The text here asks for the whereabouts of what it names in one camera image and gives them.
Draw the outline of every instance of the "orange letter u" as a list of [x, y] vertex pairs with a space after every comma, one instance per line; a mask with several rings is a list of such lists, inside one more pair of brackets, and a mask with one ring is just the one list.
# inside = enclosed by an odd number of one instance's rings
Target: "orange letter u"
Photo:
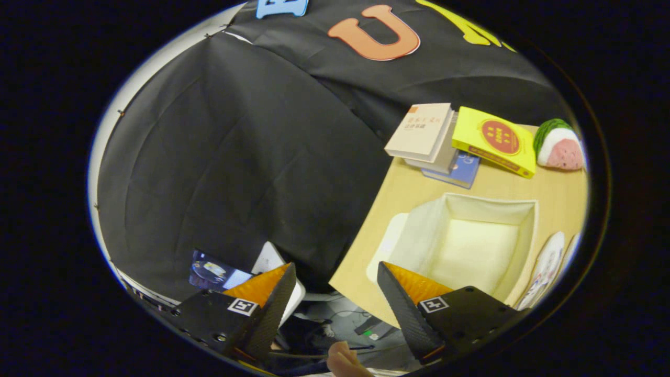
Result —
[[388, 5], [373, 5], [361, 14], [376, 18], [398, 35], [392, 44], [380, 44], [358, 26], [355, 18], [343, 19], [328, 30], [328, 36], [340, 38], [361, 56], [371, 60], [393, 60], [411, 54], [421, 43], [419, 36], [402, 19], [391, 13]]

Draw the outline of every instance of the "watermelon plush toy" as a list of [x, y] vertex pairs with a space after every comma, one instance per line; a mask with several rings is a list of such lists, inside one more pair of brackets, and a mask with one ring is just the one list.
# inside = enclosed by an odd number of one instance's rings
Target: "watermelon plush toy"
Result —
[[575, 131], [562, 119], [540, 125], [533, 140], [537, 164], [563, 170], [584, 167], [584, 151]]

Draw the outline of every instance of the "desk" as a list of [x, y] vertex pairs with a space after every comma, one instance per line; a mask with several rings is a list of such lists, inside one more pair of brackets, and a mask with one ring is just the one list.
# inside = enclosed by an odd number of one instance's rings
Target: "desk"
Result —
[[[523, 127], [533, 134], [537, 131], [534, 126]], [[443, 193], [537, 200], [538, 229], [529, 254], [529, 258], [535, 261], [551, 234], [564, 232], [567, 243], [582, 230], [588, 202], [588, 173], [585, 170], [562, 172], [538, 166], [535, 176], [526, 179], [482, 159], [472, 188], [468, 190], [426, 178], [420, 169], [407, 165], [402, 158], [394, 158], [365, 222], [330, 279], [330, 285], [371, 315], [399, 328], [381, 289], [368, 280], [366, 268], [394, 215], [408, 213]], [[505, 304], [513, 306], [520, 299], [532, 272], [533, 266], [524, 268]]]

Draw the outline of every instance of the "blue letter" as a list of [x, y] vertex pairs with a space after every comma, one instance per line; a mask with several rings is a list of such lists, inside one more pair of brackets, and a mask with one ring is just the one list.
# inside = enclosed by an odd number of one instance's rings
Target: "blue letter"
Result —
[[308, 0], [258, 0], [256, 18], [269, 14], [293, 13], [296, 17], [305, 15]]

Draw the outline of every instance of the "skin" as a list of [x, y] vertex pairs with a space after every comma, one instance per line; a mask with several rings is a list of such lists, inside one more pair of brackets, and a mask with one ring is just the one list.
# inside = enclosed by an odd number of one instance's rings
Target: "skin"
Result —
[[356, 351], [350, 350], [346, 341], [339, 341], [330, 346], [326, 365], [335, 377], [374, 377], [359, 362]]

